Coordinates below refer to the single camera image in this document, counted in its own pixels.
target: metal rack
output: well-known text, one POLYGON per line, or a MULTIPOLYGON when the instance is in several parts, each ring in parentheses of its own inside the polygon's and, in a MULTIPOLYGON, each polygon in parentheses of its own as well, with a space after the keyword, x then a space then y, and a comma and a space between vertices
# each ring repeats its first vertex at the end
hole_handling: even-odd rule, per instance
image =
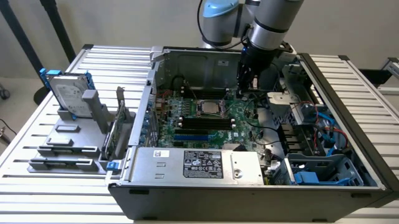
MULTIPOLYGON (((121 86, 125 89, 126 107, 136 111, 141 98, 140 89, 150 69, 149 52, 148 48, 92 46, 82 49, 76 56, 66 71, 89 71, 101 103, 106 104, 109 110, 116 110, 114 89, 121 86)), ((350 62, 341 61, 336 56, 312 58, 399 176, 399 151, 393 147, 399 138, 392 137, 399 135, 399 126, 393 125, 393 122, 397 122, 397 112, 388 110, 382 97, 374 92, 350 62), (365 113, 364 109, 370 109, 372 114, 365 113), (392 126, 390 133, 381 133, 381 124, 370 123, 380 116, 386 120, 382 125, 392 126), (388 139, 392 146, 381 145, 378 137, 388 139)), ((132 223, 108 193, 105 175, 42 174, 26 171, 26 162, 34 157, 36 147, 42 144, 57 119, 57 101, 50 93, 0 156, 0 223, 132 223)), ((397 222, 399 201, 393 201, 378 209, 357 210, 336 223, 397 222)))

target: black cable on floor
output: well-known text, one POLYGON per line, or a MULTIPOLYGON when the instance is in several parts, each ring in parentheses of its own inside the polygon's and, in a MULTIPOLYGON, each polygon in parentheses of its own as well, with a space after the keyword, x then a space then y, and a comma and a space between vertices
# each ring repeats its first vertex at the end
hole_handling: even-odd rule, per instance
POLYGON ((0 121, 5 124, 6 128, 14 133, 14 135, 17 135, 17 133, 13 131, 13 129, 7 126, 7 124, 5 123, 5 121, 2 119, 0 119, 0 121))

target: black pole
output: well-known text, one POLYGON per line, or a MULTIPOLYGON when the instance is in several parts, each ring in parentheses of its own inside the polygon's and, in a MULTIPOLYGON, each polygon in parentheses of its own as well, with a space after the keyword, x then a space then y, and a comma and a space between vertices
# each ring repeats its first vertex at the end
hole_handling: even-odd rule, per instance
POLYGON ((48 94, 49 89, 45 87, 44 81, 40 78, 40 69, 42 64, 38 60, 37 54, 26 37, 22 27, 19 26, 17 17, 13 14, 11 8, 9 6, 7 0, 0 0, 0 11, 3 16, 3 19, 7 23, 7 26, 11 30, 11 33, 18 41, 18 44, 25 52, 27 60, 33 66, 34 72, 37 73, 38 79, 42 83, 42 87, 36 91, 33 96, 33 101, 38 105, 48 94))
POLYGON ((40 3, 48 13, 48 17, 52 23, 52 26, 57 33, 57 38, 61 42, 62 49, 68 58, 69 63, 72 63, 76 54, 73 51, 73 47, 69 41, 68 33, 62 24, 62 20, 60 14, 57 13, 57 4, 56 0, 40 0, 40 3))

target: white wall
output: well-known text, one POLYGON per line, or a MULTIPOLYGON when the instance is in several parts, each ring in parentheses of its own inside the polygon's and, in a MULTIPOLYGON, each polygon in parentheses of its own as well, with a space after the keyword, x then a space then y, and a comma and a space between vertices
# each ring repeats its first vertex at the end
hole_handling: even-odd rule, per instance
MULTIPOLYGON (((9 0, 46 68, 68 61, 38 0, 9 0)), ((84 43, 200 46, 197 0, 57 0, 76 52, 84 43)), ((298 52, 346 55, 357 67, 377 68, 399 56, 397 0, 305 0, 285 37, 298 52)), ((36 77, 0 16, 0 76, 36 77)))

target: white sticker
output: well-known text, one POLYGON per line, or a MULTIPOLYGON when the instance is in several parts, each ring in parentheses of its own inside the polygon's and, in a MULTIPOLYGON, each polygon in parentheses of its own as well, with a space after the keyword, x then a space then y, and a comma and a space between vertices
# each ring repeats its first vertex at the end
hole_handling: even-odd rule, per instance
POLYGON ((168 150, 154 150, 153 157, 169 157, 169 151, 168 150))

